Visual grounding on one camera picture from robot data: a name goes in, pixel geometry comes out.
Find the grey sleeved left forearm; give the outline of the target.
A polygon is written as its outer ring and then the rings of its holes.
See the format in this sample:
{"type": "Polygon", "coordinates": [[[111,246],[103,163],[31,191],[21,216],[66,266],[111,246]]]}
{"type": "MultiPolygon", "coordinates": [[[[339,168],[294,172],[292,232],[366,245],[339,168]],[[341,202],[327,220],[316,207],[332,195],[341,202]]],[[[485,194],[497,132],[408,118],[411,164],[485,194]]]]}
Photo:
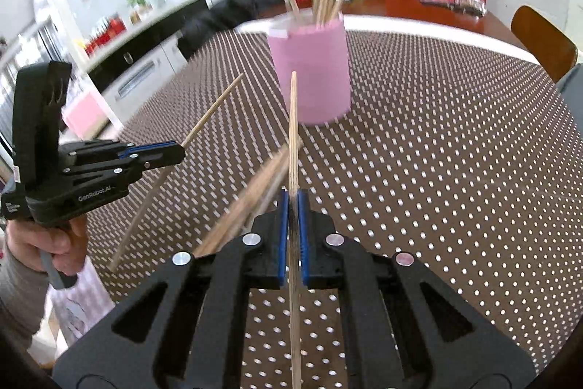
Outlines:
{"type": "Polygon", "coordinates": [[[45,272],[29,269],[4,247],[1,261],[1,333],[27,351],[44,317],[48,289],[45,272]]]}

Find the person's left hand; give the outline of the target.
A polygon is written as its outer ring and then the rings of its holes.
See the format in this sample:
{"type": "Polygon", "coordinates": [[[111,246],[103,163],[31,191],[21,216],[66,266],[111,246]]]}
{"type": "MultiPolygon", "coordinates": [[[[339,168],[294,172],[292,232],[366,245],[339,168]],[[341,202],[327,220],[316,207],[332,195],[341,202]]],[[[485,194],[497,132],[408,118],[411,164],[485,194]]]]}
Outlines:
{"type": "Polygon", "coordinates": [[[40,252],[52,256],[55,269],[67,276],[81,272],[88,246],[87,216],[69,221],[67,229],[44,228],[33,221],[9,220],[6,244],[11,254],[25,267],[43,271],[40,252]]]}

